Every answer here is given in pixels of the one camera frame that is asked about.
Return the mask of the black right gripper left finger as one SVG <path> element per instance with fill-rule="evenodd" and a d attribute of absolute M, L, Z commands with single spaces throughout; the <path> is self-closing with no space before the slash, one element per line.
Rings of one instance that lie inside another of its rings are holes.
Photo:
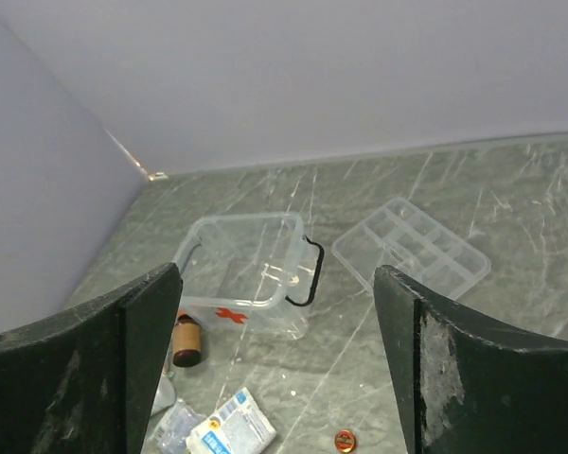
<path fill-rule="evenodd" d="M 183 281 L 165 263 L 0 334 L 0 453 L 138 453 Z"/>

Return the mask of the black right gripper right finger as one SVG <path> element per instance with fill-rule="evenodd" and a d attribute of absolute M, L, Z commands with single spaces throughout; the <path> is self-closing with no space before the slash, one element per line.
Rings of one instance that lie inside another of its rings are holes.
<path fill-rule="evenodd" d="M 391 266 L 374 303 L 410 453 L 568 453 L 568 340 L 523 330 Z"/>

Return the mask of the brown medicine bottle orange cap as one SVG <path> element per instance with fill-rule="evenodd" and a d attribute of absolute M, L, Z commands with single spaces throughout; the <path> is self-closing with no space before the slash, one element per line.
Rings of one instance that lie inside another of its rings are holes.
<path fill-rule="evenodd" d="M 202 360 L 201 326 L 183 310 L 179 310 L 172 331 L 172 363 L 190 368 Z"/>

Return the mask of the white blue gauze packet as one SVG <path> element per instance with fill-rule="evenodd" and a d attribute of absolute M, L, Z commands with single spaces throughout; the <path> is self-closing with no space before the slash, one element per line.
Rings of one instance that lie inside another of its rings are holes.
<path fill-rule="evenodd" d="M 186 437 L 190 453 L 257 454 L 276 431 L 247 388 L 240 389 Z"/>

